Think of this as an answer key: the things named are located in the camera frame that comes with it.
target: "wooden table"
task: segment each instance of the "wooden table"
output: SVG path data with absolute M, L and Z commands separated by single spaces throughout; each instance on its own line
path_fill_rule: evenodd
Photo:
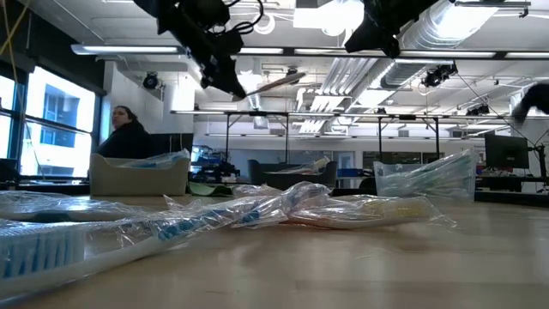
M 161 199 L 118 199 L 160 207 Z M 458 227 L 224 229 L 13 308 L 544 308 L 549 212 L 435 201 Z

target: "clear plastic packaging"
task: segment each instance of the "clear plastic packaging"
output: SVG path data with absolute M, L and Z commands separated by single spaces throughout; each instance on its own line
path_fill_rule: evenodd
M 477 154 L 470 149 L 411 171 L 374 162 L 380 197 L 447 197 L 474 200 Z
M 307 163 L 299 167 L 287 168 L 279 172 L 271 172 L 271 173 L 300 174 L 300 175 L 320 174 L 321 173 L 320 170 L 325 168 L 326 165 L 328 165 L 329 161 L 330 159 L 327 156 L 324 156 L 322 159 L 318 161 Z
M 241 220 L 255 197 L 112 222 L 0 221 L 0 300 L 54 287 L 182 244 Z
M 0 191 L 0 218 L 7 220 L 42 223 L 115 221 L 152 212 L 154 210 L 145 207 L 56 193 Z
M 455 225 L 425 197 L 322 195 L 299 203 L 288 218 L 288 223 L 292 224 L 336 229 L 387 227 L 421 221 L 438 221 Z
M 135 160 L 132 162 L 124 163 L 120 167 L 134 167 L 134 168 L 169 168 L 173 167 L 175 162 L 189 159 L 190 154 L 187 149 L 183 149 L 178 152 L 172 152 L 169 154 L 161 154 L 154 157 L 150 157 L 142 160 Z
M 232 224 L 232 227 L 265 227 L 268 225 L 278 224 L 288 220 L 287 214 L 304 200 L 322 195 L 328 195 L 330 189 L 325 185 L 312 184 L 309 182 L 301 182 L 293 185 L 286 191 L 279 191 L 263 186 L 240 186 L 237 190 L 238 194 L 248 194 L 248 197 L 241 197 L 228 203 L 241 203 L 242 200 L 256 201 L 256 207 L 250 213 L 243 216 L 238 221 Z M 216 207 L 215 205 L 204 205 L 200 200 L 194 201 L 187 205 L 180 205 L 173 200 L 168 201 L 170 209 L 187 209 L 187 208 L 204 208 Z
M 278 196 L 282 190 L 278 190 L 268 185 L 237 185 L 232 188 L 232 194 L 235 197 L 272 197 Z

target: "blue object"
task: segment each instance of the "blue object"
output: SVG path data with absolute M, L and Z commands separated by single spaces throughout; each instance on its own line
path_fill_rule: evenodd
M 340 168 L 337 170 L 337 177 L 362 177 L 364 170 L 361 168 Z
M 0 229 L 0 280 L 81 262 L 85 233 L 72 225 Z

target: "window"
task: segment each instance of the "window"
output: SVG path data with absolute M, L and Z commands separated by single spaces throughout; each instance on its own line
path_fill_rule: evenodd
M 9 133 L 11 127 L 11 118 L 0 116 L 0 159 L 9 158 Z
M 0 76 L 0 106 L 5 109 L 13 109 L 15 82 L 9 78 Z
M 91 132 L 95 94 L 36 68 L 28 78 L 26 114 Z
M 0 76 L 0 107 L 12 110 L 14 107 L 15 82 Z M 13 121 L 9 113 L 0 114 L 0 158 L 9 158 L 9 141 Z
M 47 142 L 42 139 L 44 136 L 49 139 Z M 92 138 L 89 134 L 27 122 L 21 175 L 42 176 L 44 173 L 44 176 L 86 177 L 91 146 Z
M 86 177 L 95 94 L 36 68 L 29 75 L 21 175 Z

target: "toothbrush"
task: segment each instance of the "toothbrush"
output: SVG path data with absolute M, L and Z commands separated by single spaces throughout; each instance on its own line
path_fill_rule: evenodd
M 181 221 L 163 227 L 158 233 L 154 233 L 135 245 L 103 253 L 86 260 L 83 260 L 85 231 L 94 229 L 94 227 L 116 227 L 128 223 L 154 225 L 165 223 L 166 220 L 161 218 L 159 220 L 137 220 L 134 218 L 129 221 L 103 223 L 99 226 L 86 223 L 80 226 L 55 226 L 55 228 L 50 227 L 51 231 L 46 235 L 52 241 L 42 242 L 38 242 L 36 239 L 44 233 L 31 233 L 30 229 L 27 231 L 25 228 L 0 230 L 0 244 L 2 244 L 0 247 L 2 249 L 0 251 L 0 262 L 2 262 L 0 267 L 3 268 L 4 273 L 0 277 L 0 300 L 49 288 L 144 258 L 178 244 L 182 239 L 200 232 L 199 230 L 203 227 L 205 227 L 204 232 L 209 229 L 224 227 L 242 218 L 243 215 L 246 215 L 247 220 L 256 220 L 257 215 L 254 215 L 253 212 L 256 202 L 248 200 L 242 203 L 234 203 L 234 201 L 231 201 L 216 206 L 218 209 L 209 210 L 197 217 L 181 219 Z M 72 242 L 67 242 L 66 239 L 72 239 Z M 60 261 L 58 258 L 62 257 L 63 253 L 65 257 L 67 256 L 67 249 L 74 252 L 74 255 L 71 258 L 65 258 L 64 263 L 58 262 Z M 45 262 L 47 268 L 34 267 L 35 261 L 43 260 L 47 261 Z

